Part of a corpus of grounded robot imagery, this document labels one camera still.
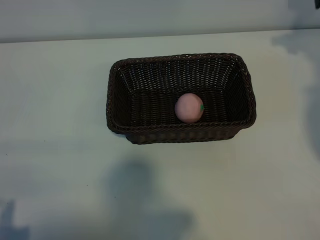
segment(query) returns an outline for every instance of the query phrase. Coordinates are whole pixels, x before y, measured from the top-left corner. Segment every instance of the gray wall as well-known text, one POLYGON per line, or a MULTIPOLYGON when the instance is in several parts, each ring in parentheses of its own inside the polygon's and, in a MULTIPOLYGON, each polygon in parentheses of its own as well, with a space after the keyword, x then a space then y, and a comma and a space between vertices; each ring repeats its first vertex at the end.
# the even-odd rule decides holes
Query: gray wall
POLYGON ((0 42, 319 26, 314 0, 0 0, 0 42))

